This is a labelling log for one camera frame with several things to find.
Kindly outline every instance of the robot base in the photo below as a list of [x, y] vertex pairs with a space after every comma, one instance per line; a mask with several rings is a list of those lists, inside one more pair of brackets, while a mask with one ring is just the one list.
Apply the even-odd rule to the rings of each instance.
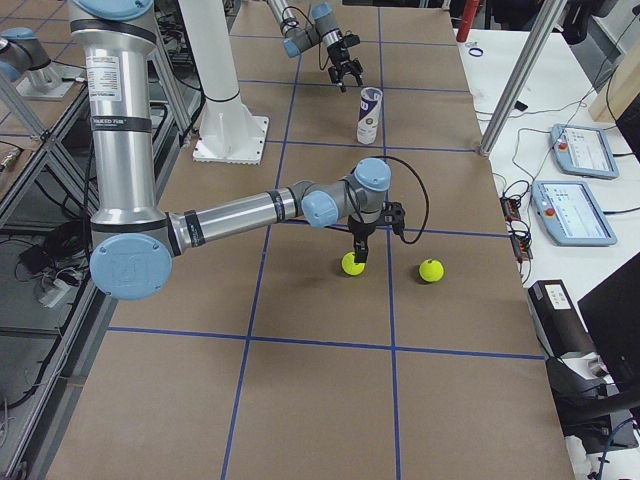
[[[78, 78], [83, 76], [84, 70], [77, 67], [68, 67], [66, 65], [56, 65], [60, 77], [63, 79]], [[61, 101], [67, 92], [76, 84], [75, 81], [63, 80], [60, 85], [48, 91], [41, 91], [34, 88], [29, 78], [25, 77], [17, 86], [16, 90], [27, 100], [52, 100]]]
[[262, 160], [269, 128], [268, 117], [254, 117], [241, 104], [241, 125], [233, 114], [206, 110], [200, 127], [200, 140], [193, 152], [199, 162], [244, 163], [257, 165]]

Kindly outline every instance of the black monitor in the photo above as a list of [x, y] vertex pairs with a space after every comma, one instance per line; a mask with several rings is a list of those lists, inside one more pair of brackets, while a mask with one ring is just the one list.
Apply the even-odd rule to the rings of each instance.
[[[579, 302], [596, 351], [621, 393], [640, 387], [640, 254]], [[640, 420], [640, 407], [631, 409]]]

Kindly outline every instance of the green ball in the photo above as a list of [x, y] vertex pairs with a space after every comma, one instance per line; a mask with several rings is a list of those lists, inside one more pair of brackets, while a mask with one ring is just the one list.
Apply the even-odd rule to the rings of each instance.
[[366, 263], [356, 263], [356, 254], [353, 252], [345, 253], [342, 257], [342, 270], [347, 275], [356, 276], [364, 272]]
[[425, 282], [435, 283], [444, 277], [444, 267], [438, 260], [429, 258], [420, 264], [420, 278]]

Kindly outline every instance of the white table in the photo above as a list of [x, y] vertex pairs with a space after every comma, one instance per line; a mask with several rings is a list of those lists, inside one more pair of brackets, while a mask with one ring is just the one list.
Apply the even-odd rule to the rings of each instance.
[[[481, 57], [469, 55], [469, 47], [460, 44], [460, 55], [464, 64], [470, 91], [474, 97], [477, 112], [493, 112], [507, 83], [516, 59], [527, 38], [526, 32], [504, 32], [472, 30], [468, 42], [476, 42], [484, 54]], [[560, 34], [552, 34], [533, 72], [531, 73], [519, 100], [528, 105], [527, 112], [560, 109], [572, 102], [578, 102], [591, 89], [591, 83], [580, 64]], [[596, 97], [591, 92], [584, 98], [590, 104]], [[484, 132], [490, 116], [478, 113], [480, 128]], [[517, 143], [518, 130], [532, 128], [550, 131], [556, 123], [596, 126], [586, 107], [577, 104], [560, 112], [547, 112], [510, 118], [502, 131], [490, 160], [494, 173], [503, 175], [508, 184], [531, 178], [515, 167], [511, 159]], [[626, 141], [617, 129], [607, 131], [607, 139], [613, 153], [630, 151]], [[580, 177], [565, 175], [556, 166], [553, 153], [543, 159], [551, 147], [550, 135], [529, 131], [520, 132], [520, 142], [516, 162], [534, 176], [542, 166], [537, 179], [578, 180]], [[634, 156], [616, 158], [620, 177], [615, 180], [581, 179], [591, 188], [602, 210], [625, 210], [640, 206], [640, 164]], [[498, 191], [502, 191], [502, 181], [496, 178]], [[510, 193], [521, 192], [515, 188]], [[528, 196], [523, 205], [528, 205]], [[532, 234], [533, 261], [531, 273], [525, 283], [529, 287], [537, 280], [560, 278], [577, 302], [592, 288], [614, 272], [640, 251], [640, 212], [609, 216], [618, 243], [611, 247], [558, 247], [547, 235], [537, 215], [530, 207], [521, 210], [525, 220], [529, 219]], [[527, 274], [528, 265], [523, 270]], [[591, 455], [596, 464], [597, 455]], [[640, 472], [640, 449], [612, 452], [607, 455], [611, 461], [606, 465], [603, 479], [637, 478]]]

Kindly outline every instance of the white mounting plate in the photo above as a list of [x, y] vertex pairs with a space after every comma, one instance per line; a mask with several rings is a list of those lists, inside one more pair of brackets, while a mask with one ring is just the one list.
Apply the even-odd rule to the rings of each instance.
[[[63, 79], [78, 78], [84, 75], [84, 69], [78, 67], [69, 67], [67, 65], [56, 64], [56, 69]], [[75, 81], [63, 80], [62, 84], [56, 88], [49, 90], [48, 92], [41, 92], [31, 86], [31, 82], [28, 78], [23, 78], [22, 81], [16, 87], [18, 93], [22, 98], [27, 100], [51, 100], [59, 102], [61, 101], [67, 92], [75, 85]]]
[[250, 138], [241, 149], [231, 153], [230, 155], [221, 155], [214, 152], [213, 148], [211, 148], [211, 146], [215, 146], [219, 143], [216, 136], [202, 136], [201, 140], [198, 140], [196, 148], [193, 151], [193, 159], [198, 162], [258, 165], [262, 160], [262, 152], [267, 138], [267, 130], [269, 129], [269, 117], [253, 117], [253, 120], [260, 125], [262, 134], [260, 136]]

